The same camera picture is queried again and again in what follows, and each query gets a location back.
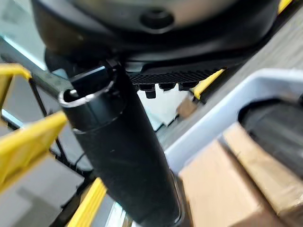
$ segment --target cardboard box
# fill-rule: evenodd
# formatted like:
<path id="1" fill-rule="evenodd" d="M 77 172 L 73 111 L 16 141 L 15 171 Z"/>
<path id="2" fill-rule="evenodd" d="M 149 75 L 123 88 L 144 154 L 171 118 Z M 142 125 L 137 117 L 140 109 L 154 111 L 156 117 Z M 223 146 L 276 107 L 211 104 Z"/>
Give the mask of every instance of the cardboard box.
<path id="1" fill-rule="evenodd" d="M 291 227 L 302 227 L 301 179 L 265 152 L 238 123 L 225 131 L 223 136 L 277 215 Z"/>
<path id="2" fill-rule="evenodd" d="M 215 141 L 181 172 L 194 227 L 282 227 L 245 170 Z"/>

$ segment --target black pole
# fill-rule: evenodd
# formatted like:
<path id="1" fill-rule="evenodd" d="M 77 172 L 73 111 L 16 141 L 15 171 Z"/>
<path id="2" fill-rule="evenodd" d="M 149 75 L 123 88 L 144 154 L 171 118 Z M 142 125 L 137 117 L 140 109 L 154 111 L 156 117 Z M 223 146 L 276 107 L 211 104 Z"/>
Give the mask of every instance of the black pole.
<path id="1" fill-rule="evenodd" d="M 181 215 L 175 182 L 128 76 L 82 98 L 74 93 L 61 93 L 61 106 L 113 198 L 143 227 L 174 226 Z"/>

